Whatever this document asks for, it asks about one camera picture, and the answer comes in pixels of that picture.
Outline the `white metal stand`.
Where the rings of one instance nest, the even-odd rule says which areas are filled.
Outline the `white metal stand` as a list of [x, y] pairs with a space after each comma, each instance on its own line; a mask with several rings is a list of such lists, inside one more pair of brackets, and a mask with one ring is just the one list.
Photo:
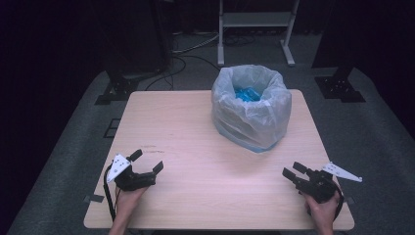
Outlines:
[[223, 36], [226, 28], [235, 27], [284, 27], [285, 38], [280, 40], [283, 54], [287, 64], [293, 67], [296, 62], [289, 47], [294, 24], [297, 17], [300, 0], [294, 0], [290, 12], [265, 12], [265, 13], [225, 13], [223, 0], [219, 0], [218, 14], [218, 43], [217, 43], [217, 64], [225, 65]]

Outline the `bin with clear plastic bag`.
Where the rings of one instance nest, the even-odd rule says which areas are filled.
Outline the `bin with clear plastic bag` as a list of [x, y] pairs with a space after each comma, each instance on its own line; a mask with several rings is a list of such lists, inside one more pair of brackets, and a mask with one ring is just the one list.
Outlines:
[[[238, 88], [252, 87], [260, 94], [257, 102], [244, 102], [235, 96]], [[263, 66], [243, 65], [223, 68], [211, 88], [211, 118], [215, 127], [249, 131], [278, 131], [286, 134], [292, 94], [283, 76]]]

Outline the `crumpled blue plastic wrapper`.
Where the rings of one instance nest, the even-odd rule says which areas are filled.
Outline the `crumpled blue plastic wrapper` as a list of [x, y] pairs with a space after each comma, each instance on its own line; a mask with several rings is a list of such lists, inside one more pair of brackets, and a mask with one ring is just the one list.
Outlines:
[[235, 96], [244, 102], [257, 102], [260, 100], [260, 94], [252, 87], [236, 89]]

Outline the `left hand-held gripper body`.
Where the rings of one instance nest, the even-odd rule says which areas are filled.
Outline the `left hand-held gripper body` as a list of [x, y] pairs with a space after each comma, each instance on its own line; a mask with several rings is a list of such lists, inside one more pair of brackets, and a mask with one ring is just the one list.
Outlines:
[[123, 191], [134, 191], [156, 184], [156, 175], [153, 170], [145, 173], [136, 173], [132, 169], [132, 163], [122, 154], [116, 154], [106, 176], [106, 182], [115, 182]]

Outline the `blue trash bin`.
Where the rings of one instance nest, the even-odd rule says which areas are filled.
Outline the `blue trash bin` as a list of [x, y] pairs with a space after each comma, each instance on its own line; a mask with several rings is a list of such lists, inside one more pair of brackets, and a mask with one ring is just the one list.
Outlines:
[[255, 153], [271, 150], [285, 136], [284, 132], [278, 131], [249, 131], [243, 133], [220, 125], [216, 129], [230, 141]]

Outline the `black stand with base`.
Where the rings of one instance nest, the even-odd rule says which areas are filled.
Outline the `black stand with base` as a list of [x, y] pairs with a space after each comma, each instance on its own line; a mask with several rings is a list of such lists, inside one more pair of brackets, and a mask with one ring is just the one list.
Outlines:
[[170, 5], [163, 0], [90, 0], [105, 40], [110, 83], [97, 102], [126, 100], [142, 80], [171, 64]]
[[348, 81], [354, 68], [350, 13], [351, 6], [347, 0], [334, 0], [312, 67], [336, 68], [332, 75], [315, 77], [325, 99], [364, 103], [361, 93]]

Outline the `person's right hand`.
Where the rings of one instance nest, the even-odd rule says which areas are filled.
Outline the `person's right hand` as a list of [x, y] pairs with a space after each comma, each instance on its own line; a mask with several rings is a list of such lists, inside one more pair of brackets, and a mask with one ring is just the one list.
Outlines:
[[310, 209], [311, 216], [317, 228], [328, 229], [333, 226], [336, 209], [340, 195], [335, 195], [326, 203], [319, 204], [311, 196], [304, 194], [306, 207]]

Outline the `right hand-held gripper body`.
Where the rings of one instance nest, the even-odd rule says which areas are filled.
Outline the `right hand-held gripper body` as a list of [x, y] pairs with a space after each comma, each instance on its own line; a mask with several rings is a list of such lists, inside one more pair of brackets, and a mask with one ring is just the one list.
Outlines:
[[363, 181], [362, 177], [356, 176], [332, 162], [323, 165], [321, 170], [307, 168], [305, 175], [308, 176], [307, 180], [297, 177], [297, 182], [294, 184], [298, 190], [311, 196], [319, 204], [329, 201], [339, 189], [333, 180], [334, 176], [356, 182]]

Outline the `person's left hand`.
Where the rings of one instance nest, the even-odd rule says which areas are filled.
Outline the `person's left hand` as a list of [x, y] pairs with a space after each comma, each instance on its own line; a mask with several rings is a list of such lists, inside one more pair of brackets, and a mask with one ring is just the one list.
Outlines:
[[119, 188], [115, 189], [117, 199], [114, 226], [126, 226], [128, 224], [130, 217], [146, 191], [146, 188], [140, 188], [134, 191], [123, 191]]

